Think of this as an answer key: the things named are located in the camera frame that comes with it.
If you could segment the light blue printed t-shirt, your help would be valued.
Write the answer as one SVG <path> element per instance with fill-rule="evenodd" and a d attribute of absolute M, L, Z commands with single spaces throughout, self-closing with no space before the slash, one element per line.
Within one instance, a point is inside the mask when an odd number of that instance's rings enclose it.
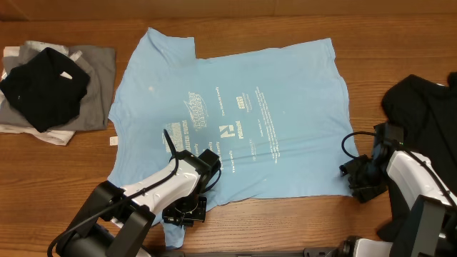
<path fill-rule="evenodd" d="M 348 89 L 330 39 L 211 59 L 193 38 L 149 29 L 124 72 L 109 119 L 118 150 L 109 180 L 139 182 L 178 151 L 217 153 L 208 208 L 247 198 L 349 195 L 339 167 L 355 143 Z"/>

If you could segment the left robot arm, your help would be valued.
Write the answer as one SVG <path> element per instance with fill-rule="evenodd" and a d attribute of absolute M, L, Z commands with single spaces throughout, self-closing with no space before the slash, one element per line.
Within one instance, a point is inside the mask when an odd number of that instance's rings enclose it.
<path fill-rule="evenodd" d="M 221 175 L 219 156 L 174 152 L 161 171 L 131 185 L 100 183 L 69 227 L 49 245 L 52 256 L 148 256 L 143 242 L 155 218 L 192 226 L 206 218 L 206 197 Z"/>

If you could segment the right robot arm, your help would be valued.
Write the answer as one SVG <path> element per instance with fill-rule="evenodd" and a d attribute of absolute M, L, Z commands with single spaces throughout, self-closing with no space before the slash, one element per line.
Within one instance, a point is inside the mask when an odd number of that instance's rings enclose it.
<path fill-rule="evenodd" d="M 404 146 L 401 127 L 374 128 L 371 155 L 352 156 L 340 171 L 361 203 L 389 192 L 393 220 L 380 241 L 350 236 L 327 256 L 455 256 L 456 196 L 429 158 Z"/>

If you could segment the black t-shirt under blue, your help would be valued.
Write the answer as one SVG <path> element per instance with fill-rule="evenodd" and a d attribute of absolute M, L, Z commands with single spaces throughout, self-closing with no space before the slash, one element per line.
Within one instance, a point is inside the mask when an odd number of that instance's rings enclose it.
<path fill-rule="evenodd" d="M 456 73 L 448 86 L 411 74 L 391 89 L 381 105 L 388 120 L 404 129 L 404 145 L 431 160 L 440 179 L 456 193 Z"/>

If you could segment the folded white shirt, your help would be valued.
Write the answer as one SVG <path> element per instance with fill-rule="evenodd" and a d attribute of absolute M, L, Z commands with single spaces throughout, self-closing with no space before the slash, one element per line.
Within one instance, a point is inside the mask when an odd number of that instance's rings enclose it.
<path fill-rule="evenodd" d="M 4 57 L 17 57 L 19 56 L 19 46 L 6 46 L 4 48 Z M 7 72 L 4 69 L 1 74 L 1 81 L 5 79 Z M 1 104 L 6 102 L 4 94 L 1 92 Z M 75 134 L 75 131 L 55 131 L 51 130 L 50 132 L 39 133 L 34 128 L 29 127 L 19 127 L 1 124 L 1 133 L 28 133 L 35 136 L 37 139 L 51 143 L 57 146 L 65 146 L 70 141 L 70 139 Z"/>

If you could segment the folded grey shirt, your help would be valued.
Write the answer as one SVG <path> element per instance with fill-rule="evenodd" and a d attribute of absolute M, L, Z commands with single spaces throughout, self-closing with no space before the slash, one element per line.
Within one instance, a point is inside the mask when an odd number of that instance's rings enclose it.
<path fill-rule="evenodd" d="M 39 41 L 25 41 L 18 53 L 3 58 L 4 69 L 10 72 L 24 64 L 46 47 L 73 59 L 89 76 L 87 93 L 81 100 L 79 115 L 67 124 L 53 127 L 58 131 L 96 131 L 107 127 L 116 76 L 116 52 L 113 48 L 91 45 L 61 46 Z"/>

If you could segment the folded black shirt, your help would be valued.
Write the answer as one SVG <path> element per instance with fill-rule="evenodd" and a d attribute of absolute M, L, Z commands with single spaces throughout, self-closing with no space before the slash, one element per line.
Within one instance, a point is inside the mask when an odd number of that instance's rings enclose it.
<path fill-rule="evenodd" d="M 1 82 L 9 102 L 37 131 L 68 123 L 80 113 L 90 76 L 69 57 L 45 48 Z"/>

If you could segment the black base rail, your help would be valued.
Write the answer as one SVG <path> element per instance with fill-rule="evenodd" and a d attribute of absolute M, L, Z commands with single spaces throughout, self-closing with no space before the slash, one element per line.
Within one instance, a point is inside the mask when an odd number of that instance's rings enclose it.
<path fill-rule="evenodd" d="M 336 247 L 305 248 L 300 251 L 241 251 L 241 252 L 211 252 L 185 253 L 183 251 L 166 251 L 158 253 L 159 257 L 332 257 L 337 252 Z"/>

